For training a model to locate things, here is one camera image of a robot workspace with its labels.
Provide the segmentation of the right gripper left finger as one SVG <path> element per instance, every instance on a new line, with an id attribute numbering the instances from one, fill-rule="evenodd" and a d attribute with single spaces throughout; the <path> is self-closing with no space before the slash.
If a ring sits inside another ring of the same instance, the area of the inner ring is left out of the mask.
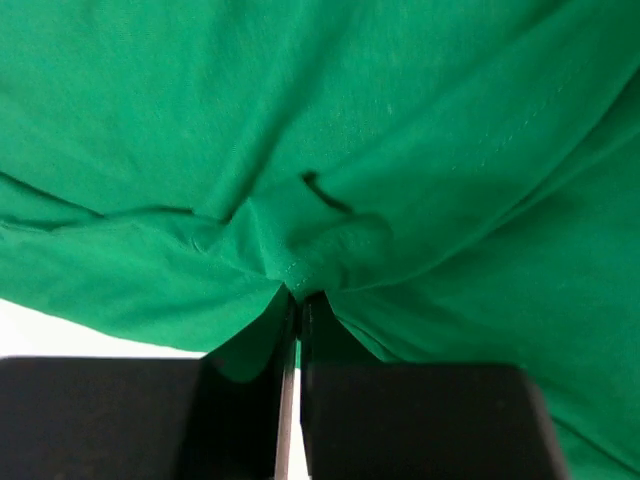
<path id="1" fill-rule="evenodd" d="M 295 313 L 279 292 L 200 358 L 1 362 L 5 479 L 284 479 Z"/>

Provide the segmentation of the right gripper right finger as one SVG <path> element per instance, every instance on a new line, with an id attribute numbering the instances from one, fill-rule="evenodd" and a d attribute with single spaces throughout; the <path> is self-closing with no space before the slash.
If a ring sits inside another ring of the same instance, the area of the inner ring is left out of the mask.
<path id="1" fill-rule="evenodd" d="M 300 340 L 300 422 L 312 478 L 567 477 L 543 397 L 522 370 L 385 363 L 322 294 L 303 304 Z"/>

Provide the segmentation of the green t shirt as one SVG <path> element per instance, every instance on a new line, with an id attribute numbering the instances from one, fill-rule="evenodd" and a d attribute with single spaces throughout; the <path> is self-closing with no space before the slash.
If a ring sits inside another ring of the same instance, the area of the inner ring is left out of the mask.
<path id="1" fill-rule="evenodd" d="M 5 1 L 1 296 L 206 351 L 286 287 L 639 475 L 635 1 Z"/>

